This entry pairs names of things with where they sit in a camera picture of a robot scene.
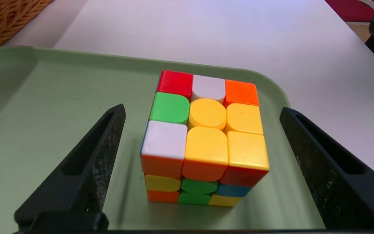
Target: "white table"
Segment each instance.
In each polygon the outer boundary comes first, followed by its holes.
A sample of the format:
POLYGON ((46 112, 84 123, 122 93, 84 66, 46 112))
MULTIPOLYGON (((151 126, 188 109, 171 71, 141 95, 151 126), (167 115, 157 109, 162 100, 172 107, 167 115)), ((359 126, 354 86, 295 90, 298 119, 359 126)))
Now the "white table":
POLYGON ((56 0, 7 45, 260 72, 374 169, 374 55, 323 0, 56 0))

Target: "cube face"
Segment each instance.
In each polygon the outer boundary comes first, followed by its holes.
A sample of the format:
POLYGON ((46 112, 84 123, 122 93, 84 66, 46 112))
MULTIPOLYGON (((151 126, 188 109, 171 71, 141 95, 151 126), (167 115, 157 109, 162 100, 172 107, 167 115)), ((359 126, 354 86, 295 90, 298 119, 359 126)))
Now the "cube face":
POLYGON ((255 85, 163 71, 141 163, 151 202, 238 204, 269 171, 255 85))
POLYGON ((228 163, 227 138, 218 129, 197 126, 189 130, 182 174, 188 179, 216 181, 228 163))
POLYGON ((226 114, 226 134, 229 131, 264 134, 258 106, 233 103, 226 108, 226 114))
POLYGON ((175 192, 180 190, 181 179, 165 176, 145 175, 145 187, 147 190, 175 192))
POLYGON ((151 109, 150 120, 186 124, 190 103, 187 98, 171 93, 157 92, 151 109))
POLYGON ((157 91, 191 98, 193 75, 177 71, 162 71, 157 91))
POLYGON ((188 127, 205 126, 221 131, 226 126, 226 109, 212 99, 197 99, 191 102, 188 127))
POLYGON ((223 105, 227 108, 232 103, 259 106, 256 86, 252 83, 226 80, 226 97, 223 105))
POLYGON ((193 75, 193 90, 191 101, 208 98, 223 104, 226 96, 224 79, 193 75))

